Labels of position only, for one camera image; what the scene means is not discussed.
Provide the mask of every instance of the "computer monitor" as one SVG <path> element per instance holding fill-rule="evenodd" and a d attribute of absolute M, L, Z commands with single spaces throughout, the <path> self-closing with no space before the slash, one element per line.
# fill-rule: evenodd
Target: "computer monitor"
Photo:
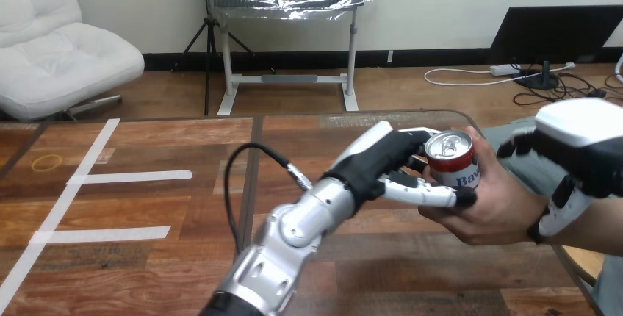
<path fill-rule="evenodd" d="M 542 75 L 516 82 L 555 88 L 558 79 L 550 77 L 550 63 L 592 62 L 622 19 L 623 5 L 511 7 L 491 45 L 488 63 L 540 64 Z"/>

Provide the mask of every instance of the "tape line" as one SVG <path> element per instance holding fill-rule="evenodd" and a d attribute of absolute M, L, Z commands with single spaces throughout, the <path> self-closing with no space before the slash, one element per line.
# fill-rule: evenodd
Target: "tape line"
<path fill-rule="evenodd" d="M 101 150 L 104 149 L 104 146 L 112 136 L 112 133 L 117 128 L 119 124 L 119 119 L 111 119 L 106 122 L 104 128 L 100 131 L 99 135 L 96 138 L 96 141 L 91 145 L 89 151 L 80 162 L 80 165 L 76 169 L 74 173 L 75 176 L 86 176 L 96 160 L 101 153 Z M 54 231 L 58 227 L 62 216 L 65 215 L 69 205 L 76 197 L 78 190 L 80 190 L 80 184 L 70 184 L 65 186 L 65 189 L 62 191 L 59 199 L 52 207 L 52 210 L 48 214 L 48 217 L 43 221 L 40 231 Z M 47 241 L 45 238 L 42 239 L 40 243 L 32 243 L 28 244 L 26 250 L 21 254 L 19 260 L 13 266 L 13 269 L 9 272 L 9 275 L 6 277 L 2 285 L 0 285 L 0 315 L 4 312 L 4 310 L 9 306 L 9 303 L 15 296 L 15 293 L 18 291 L 18 288 L 32 269 L 32 266 L 37 261 L 37 258 L 45 248 Z"/>
<path fill-rule="evenodd" d="M 164 239 L 170 229 L 171 226 L 153 226 L 129 229 L 37 231 L 32 236 L 30 243 L 102 243 L 106 241 Z"/>
<path fill-rule="evenodd" d="M 190 170 L 148 171 L 145 173 L 91 174 L 72 176 L 67 184 L 106 184 L 109 182 L 151 182 L 156 180 L 191 179 Z"/>

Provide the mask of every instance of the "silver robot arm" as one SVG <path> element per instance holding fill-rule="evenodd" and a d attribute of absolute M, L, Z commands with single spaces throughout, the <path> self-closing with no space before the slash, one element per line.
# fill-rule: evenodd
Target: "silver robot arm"
<path fill-rule="evenodd" d="M 530 151 L 560 165 L 567 175 L 528 234 L 537 243 L 561 232 L 590 204 L 623 195 L 623 108 L 598 98 L 547 105 L 536 127 L 516 130 L 498 157 Z"/>
<path fill-rule="evenodd" d="M 282 315 L 323 238 L 365 201 L 385 196 L 408 204 L 472 204 L 473 189 L 432 187 L 399 171 L 435 133 L 425 128 L 399 132 L 383 121 L 349 146 L 308 190 L 302 174 L 291 171 L 306 192 L 296 204 L 281 205 L 268 215 L 201 315 Z"/>

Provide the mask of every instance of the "white armchair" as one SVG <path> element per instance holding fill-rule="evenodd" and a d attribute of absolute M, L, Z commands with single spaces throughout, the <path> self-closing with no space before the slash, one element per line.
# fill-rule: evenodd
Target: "white armchair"
<path fill-rule="evenodd" d="M 143 73 L 143 56 L 121 37 L 83 24 L 77 0 L 0 0 L 0 109 L 21 121 L 74 115 L 70 108 Z"/>

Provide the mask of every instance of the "soda can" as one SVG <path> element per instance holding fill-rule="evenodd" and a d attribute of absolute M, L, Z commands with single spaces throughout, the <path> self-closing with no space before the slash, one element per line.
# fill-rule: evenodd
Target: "soda can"
<path fill-rule="evenodd" d="M 469 186 L 480 183 L 480 168 L 466 132 L 450 130 L 432 136 L 425 146 L 431 175 L 446 186 Z"/>

